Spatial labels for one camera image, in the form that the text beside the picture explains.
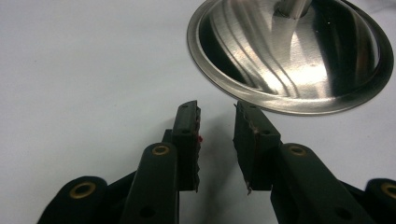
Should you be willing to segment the steel utensil rack stand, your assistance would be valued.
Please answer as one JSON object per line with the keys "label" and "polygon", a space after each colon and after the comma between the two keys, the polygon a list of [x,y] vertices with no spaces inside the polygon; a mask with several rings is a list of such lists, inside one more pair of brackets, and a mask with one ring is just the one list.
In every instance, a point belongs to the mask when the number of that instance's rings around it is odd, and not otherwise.
{"label": "steel utensil rack stand", "polygon": [[292,115],[362,105],[387,85],[394,64],[381,27],[347,0],[205,0],[187,40],[220,89]]}

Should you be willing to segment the white table cover sheet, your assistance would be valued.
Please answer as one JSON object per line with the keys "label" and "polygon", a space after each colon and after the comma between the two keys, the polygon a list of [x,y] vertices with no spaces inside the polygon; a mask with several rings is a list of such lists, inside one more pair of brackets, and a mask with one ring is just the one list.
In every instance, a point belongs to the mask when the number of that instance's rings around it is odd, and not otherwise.
{"label": "white table cover sheet", "polygon": [[277,223],[239,168],[233,97],[189,53],[203,2],[0,0],[0,224],[36,224],[74,178],[128,175],[190,100],[201,182],[181,194],[180,224]]}

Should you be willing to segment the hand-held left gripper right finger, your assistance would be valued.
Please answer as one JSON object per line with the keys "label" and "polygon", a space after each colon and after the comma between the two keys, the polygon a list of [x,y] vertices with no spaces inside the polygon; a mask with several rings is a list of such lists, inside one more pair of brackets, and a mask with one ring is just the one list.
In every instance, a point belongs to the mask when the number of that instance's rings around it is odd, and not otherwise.
{"label": "hand-held left gripper right finger", "polygon": [[247,189],[271,192],[279,224],[375,224],[313,150],[282,143],[257,106],[236,104],[233,145]]}

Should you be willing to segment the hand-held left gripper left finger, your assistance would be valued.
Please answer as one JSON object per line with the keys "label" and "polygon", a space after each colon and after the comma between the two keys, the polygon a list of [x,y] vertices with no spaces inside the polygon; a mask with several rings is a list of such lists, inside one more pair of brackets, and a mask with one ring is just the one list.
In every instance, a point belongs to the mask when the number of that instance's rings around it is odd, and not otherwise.
{"label": "hand-held left gripper left finger", "polygon": [[179,193],[199,186],[200,117],[195,101],[180,105],[163,140],[144,150],[120,224],[179,223]]}

